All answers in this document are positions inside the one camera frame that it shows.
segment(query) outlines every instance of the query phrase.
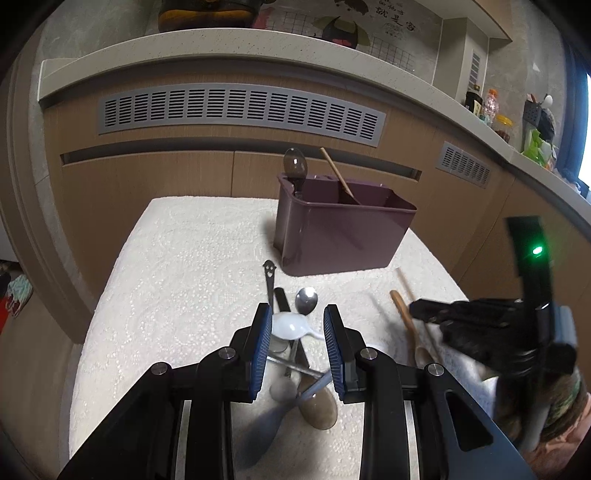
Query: purple utensil holder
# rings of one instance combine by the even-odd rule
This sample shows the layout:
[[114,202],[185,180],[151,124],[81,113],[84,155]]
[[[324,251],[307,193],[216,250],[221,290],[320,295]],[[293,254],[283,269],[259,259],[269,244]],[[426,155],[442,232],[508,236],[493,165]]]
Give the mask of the purple utensil holder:
[[284,173],[278,179],[273,245],[294,277],[387,267],[417,212],[375,183],[347,180],[357,205],[335,177],[308,176],[301,199]]

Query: screw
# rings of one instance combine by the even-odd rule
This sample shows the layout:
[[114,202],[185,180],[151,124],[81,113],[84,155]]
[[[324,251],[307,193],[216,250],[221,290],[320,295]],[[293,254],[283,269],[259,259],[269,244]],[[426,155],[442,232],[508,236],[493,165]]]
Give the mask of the screw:
[[236,351],[231,346],[224,346],[218,350],[217,354],[224,360],[230,360],[234,358]]
[[434,377],[440,377],[445,373],[445,369],[439,364],[430,364],[427,371]]
[[168,365],[164,362],[158,362],[150,367],[150,371],[154,375],[162,375],[163,373],[166,373],[166,370],[168,370]]
[[366,360],[374,360],[378,357],[378,353],[373,348],[362,349],[360,355]]

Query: kitchen counter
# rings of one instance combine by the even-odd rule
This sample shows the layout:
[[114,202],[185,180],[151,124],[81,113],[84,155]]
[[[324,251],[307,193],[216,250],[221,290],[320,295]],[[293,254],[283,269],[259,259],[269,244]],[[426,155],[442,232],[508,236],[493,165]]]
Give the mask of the kitchen counter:
[[505,143],[454,99],[402,69],[330,42],[268,30],[211,28],[150,35],[79,59],[46,60],[38,85],[45,100],[84,80],[140,64],[191,58],[236,58],[294,64],[369,83],[402,96],[473,135],[591,238],[591,206],[560,178]]

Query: gray vent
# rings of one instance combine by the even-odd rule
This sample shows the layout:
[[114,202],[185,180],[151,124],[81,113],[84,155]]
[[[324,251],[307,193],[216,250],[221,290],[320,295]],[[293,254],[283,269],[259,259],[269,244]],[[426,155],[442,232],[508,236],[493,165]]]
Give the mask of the gray vent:
[[491,170],[483,161],[475,159],[448,142],[443,144],[437,168],[482,188],[486,188],[491,175]]
[[474,88],[478,83],[478,74],[480,72],[480,57],[472,50],[472,65],[470,66],[470,77],[468,78],[468,86]]
[[226,124],[311,132],[376,147],[386,115],[325,95],[264,85],[192,83],[99,100],[99,133],[156,125]]

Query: table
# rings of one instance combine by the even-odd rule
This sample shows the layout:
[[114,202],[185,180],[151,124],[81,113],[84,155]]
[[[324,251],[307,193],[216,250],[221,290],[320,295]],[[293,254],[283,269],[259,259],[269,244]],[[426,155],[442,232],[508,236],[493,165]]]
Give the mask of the table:
[[[115,263],[86,336],[72,399],[70,456],[150,365],[199,362],[250,325],[258,303],[267,301],[262,264],[270,258],[280,265],[272,247],[276,210],[277,201],[267,199],[167,197],[150,203]],[[277,268],[275,286],[285,289],[292,308],[299,288],[316,288],[312,327],[322,331],[324,306],[336,303],[346,326],[406,363],[404,324],[389,296],[393,288],[405,296],[395,267],[417,297],[465,299],[410,230],[387,268],[314,277],[289,277]],[[302,344],[312,368],[329,368],[323,342],[305,337]],[[475,362],[443,346],[439,351],[448,370],[490,412],[491,392]],[[268,389],[283,371],[267,362],[256,402],[232,405],[235,438],[274,405]],[[358,479],[363,405],[337,403],[339,419],[324,432],[292,410],[267,454],[251,470],[237,472],[238,478]]]

